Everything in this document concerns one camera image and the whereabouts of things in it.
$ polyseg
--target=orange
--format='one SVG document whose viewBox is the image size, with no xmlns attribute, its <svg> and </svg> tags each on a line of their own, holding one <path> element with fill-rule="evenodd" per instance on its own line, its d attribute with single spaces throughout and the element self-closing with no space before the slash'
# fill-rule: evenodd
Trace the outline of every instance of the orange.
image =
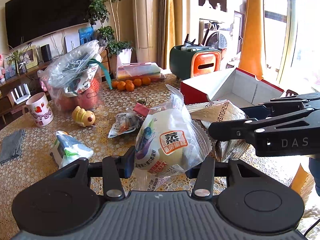
<svg viewBox="0 0 320 240">
<path fill-rule="evenodd" d="M 118 85 L 117 85 L 117 88 L 118 88 L 119 90 L 125 90 L 125 82 L 120 81 L 120 82 L 118 83 Z"/>
<path fill-rule="evenodd" d="M 133 81 L 133 84 L 134 84 L 136 87 L 141 87 L 142 81 L 141 81 L 140 78 L 136 78 L 136 79 Z"/>
<path fill-rule="evenodd" d="M 112 88 L 117 88 L 118 83 L 119 83 L 118 81 L 112 81 L 111 82 Z"/>
<path fill-rule="evenodd" d="M 133 84 L 133 83 L 127 83 L 127 84 L 125 85 L 125 89 L 126 89 L 127 91 L 133 91 L 133 90 L 134 90 L 134 84 Z"/>
<path fill-rule="evenodd" d="M 142 84 L 148 86 L 151 84 L 151 79 L 149 77 L 142 78 Z"/>
</svg>

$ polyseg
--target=round table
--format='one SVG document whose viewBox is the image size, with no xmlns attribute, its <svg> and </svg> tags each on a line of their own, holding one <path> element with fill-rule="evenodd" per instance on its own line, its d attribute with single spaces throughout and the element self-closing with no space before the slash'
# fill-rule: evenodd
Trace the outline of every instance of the round table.
<svg viewBox="0 0 320 240">
<path fill-rule="evenodd" d="M 133 92 L 109 90 L 106 85 L 103 85 L 102 103 L 94 110 L 96 123 L 91 127 L 80 127 L 71 117 L 58 115 L 54 104 L 50 102 L 54 119 L 49 125 L 38 128 L 29 116 L 22 116 L 3 128 L 0 131 L 0 140 L 19 129 L 25 129 L 26 134 L 22 141 L 21 157 L 0 165 L 0 239 L 10 239 L 19 231 L 11 213 L 12 200 L 15 196 L 57 170 L 56 163 L 48 154 L 57 130 L 67 132 L 93 149 L 94 154 L 90 162 L 100 162 L 104 157 L 110 155 L 123 155 L 131 145 L 135 144 L 138 132 L 108 139 L 115 114 L 125 111 L 128 107 L 133 108 L 139 99 L 152 98 L 153 102 L 150 106 L 167 101 L 170 93 L 165 84 L 176 88 L 179 88 L 180 85 L 172 74 L 167 75 L 164 82 L 138 87 Z M 242 160 L 287 186 L 291 183 L 300 163 L 295 158 L 257 157 L 253 147 L 242 156 Z M 180 174 L 169 178 L 158 190 L 188 190 L 191 192 L 194 183 L 195 179 L 188 179 L 185 174 Z M 122 179 L 122 185 L 125 191 L 135 189 L 136 179 L 133 176 L 129 179 Z M 226 178 L 216 177 L 214 194 L 219 194 L 226 186 Z M 93 178 L 91 189 L 102 195 L 102 178 Z"/>
</svg>

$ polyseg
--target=mug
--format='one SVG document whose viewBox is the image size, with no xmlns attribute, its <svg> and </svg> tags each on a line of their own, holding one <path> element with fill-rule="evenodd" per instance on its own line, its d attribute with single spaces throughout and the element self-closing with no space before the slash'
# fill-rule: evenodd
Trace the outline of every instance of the mug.
<svg viewBox="0 0 320 240">
<path fill-rule="evenodd" d="M 38 127 L 44 127 L 53 119 L 53 113 L 44 92 L 38 93 L 27 100 L 26 105 L 22 108 L 24 115 L 26 114 L 25 108 L 29 109 L 32 119 Z"/>
</svg>

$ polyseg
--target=white router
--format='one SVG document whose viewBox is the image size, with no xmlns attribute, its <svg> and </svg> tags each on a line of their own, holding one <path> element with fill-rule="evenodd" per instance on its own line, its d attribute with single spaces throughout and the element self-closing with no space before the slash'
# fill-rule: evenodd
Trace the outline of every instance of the white router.
<svg viewBox="0 0 320 240">
<path fill-rule="evenodd" d="M 17 89 L 16 89 L 16 88 L 14 89 L 14 92 L 15 92 L 17 98 L 15 97 L 13 91 L 11 91 L 12 99 L 13 99 L 13 101 L 15 102 L 16 105 L 21 104 L 23 101 L 26 101 L 26 100 L 28 100 L 28 99 L 31 97 L 30 91 L 29 91 L 29 88 L 28 88 L 28 85 L 27 85 L 27 84 L 23 84 L 23 87 L 24 87 L 24 90 L 25 90 L 25 92 L 26 92 L 25 95 L 23 94 L 23 91 L 22 91 L 22 89 L 21 89 L 21 86 L 18 86 L 18 88 L 19 88 L 19 90 L 20 90 L 20 95 L 21 95 L 21 96 L 19 95 Z"/>
</svg>

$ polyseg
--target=black television screen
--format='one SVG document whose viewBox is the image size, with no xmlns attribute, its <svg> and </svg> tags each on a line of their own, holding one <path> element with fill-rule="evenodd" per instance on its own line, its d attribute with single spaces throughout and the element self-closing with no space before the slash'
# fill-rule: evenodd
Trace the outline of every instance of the black television screen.
<svg viewBox="0 0 320 240">
<path fill-rule="evenodd" d="M 13 48 L 55 31 L 85 23 L 91 0 L 11 0 L 5 4 L 8 44 Z"/>
</svg>

